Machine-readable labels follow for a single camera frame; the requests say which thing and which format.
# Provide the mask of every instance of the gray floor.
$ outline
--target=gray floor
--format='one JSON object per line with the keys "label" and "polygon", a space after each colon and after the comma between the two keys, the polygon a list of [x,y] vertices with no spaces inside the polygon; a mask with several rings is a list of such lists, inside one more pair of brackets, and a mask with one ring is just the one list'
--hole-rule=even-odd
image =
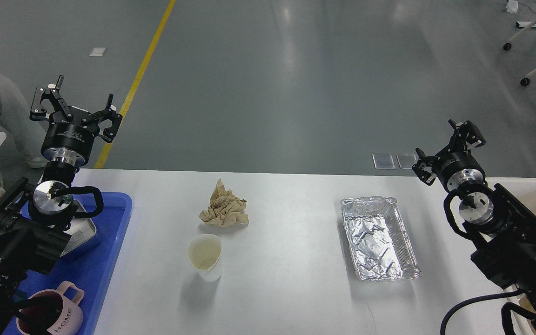
{"label": "gray floor", "polygon": [[[115,93],[120,106],[167,3],[0,6],[0,72],[27,99],[65,74],[70,104],[98,110]],[[536,14],[505,5],[177,0],[105,168],[411,175],[371,154],[434,154],[452,118],[479,126],[488,175],[536,178],[536,78],[518,83],[536,30],[502,50]],[[38,173],[19,166],[6,141],[6,179]]]}

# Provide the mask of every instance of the white paper cup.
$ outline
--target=white paper cup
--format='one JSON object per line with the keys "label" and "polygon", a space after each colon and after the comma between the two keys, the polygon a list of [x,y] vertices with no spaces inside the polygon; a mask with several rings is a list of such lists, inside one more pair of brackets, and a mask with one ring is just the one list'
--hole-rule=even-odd
{"label": "white paper cup", "polygon": [[215,281],[221,277],[221,240],[214,234],[194,237],[188,245],[188,261],[205,281]]}

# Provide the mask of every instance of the robotic arm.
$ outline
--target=robotic arm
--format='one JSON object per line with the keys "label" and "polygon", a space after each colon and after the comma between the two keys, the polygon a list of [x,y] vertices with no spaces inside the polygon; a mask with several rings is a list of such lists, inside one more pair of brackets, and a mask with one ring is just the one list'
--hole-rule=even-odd
{"label": "robotic arm", "polygon": [[[446,218],[455,233],[473,242],[476,251],[470,258],[479,270],[501,288],[517,286],[536,312],[536,216],[502,185],[487,187],[485,172],[470,153],[471,148],[485,144],[479,129],[470,121],[449,123],[454,128],[449,144],[434,156],[417,148],[419,159],[413,171],[427,185],[440,179],[448,193]],[[450,208],[455,197],[461,200],[464,230],[457,226]],[[512,305],[504,306],[507,312],[502,309],[504,331],[513,334],[510,309],[532,319],[536,329],[536,313],[519,312]]]}
{"label": "robotic arm", "polygon": [[[41,181],[36,187],[21,178],[0,198],[0,334],[11,316],[27,322],[20,308],[34,306],[38,301],[13,303],[12,297],[19,283],[26,279],[28,270],[49,274],[70,240],[68,230],[73,218],[92,218],[103,209],[100,190],[95,187],[73,187],[79,168],[88,162],[94,139],[99,136],[106,142],[115,138],[121,115],[111,105],[96,113],[68,106],[59,94],[63,76],[57,84],[37,87],[30,110],[33,121],[49,121],[49,129],[41,148],[47,163]],[[41,104],[49,100],[54,110],[47,114]],[[100,133],[99,124],[111,121],[111,126]],[[75,194],[92,194],[96,209],[77,212]],[[30,219],[21,216],[20,209],[28,203]],[[44,324],[32,324],[33,334],[46,335]]]}

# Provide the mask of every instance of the aluminum foil tray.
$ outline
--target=aluminum foil tray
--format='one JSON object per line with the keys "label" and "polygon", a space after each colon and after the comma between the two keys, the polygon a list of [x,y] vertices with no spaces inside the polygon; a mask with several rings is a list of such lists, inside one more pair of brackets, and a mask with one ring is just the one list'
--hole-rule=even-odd
{"label": "aluminum foil tray", "polygon": [[390,281],[419,276],[421,270],[396,207],[396,199],[343,199],[341,206],[357,278]]}

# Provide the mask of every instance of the person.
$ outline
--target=person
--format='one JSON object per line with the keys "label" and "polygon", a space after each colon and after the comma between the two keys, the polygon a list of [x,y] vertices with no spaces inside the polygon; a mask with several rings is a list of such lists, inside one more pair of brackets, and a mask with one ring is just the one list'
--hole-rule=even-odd
{"label": "person", "polygon": [[[47,160],[40,154],[45,131],[28,117],[30,109],[17,86],[0,74],[0,125],[12,136],[18,152],[32,169],[44,168]],[[4,193],[0,173],[0,196]]]}

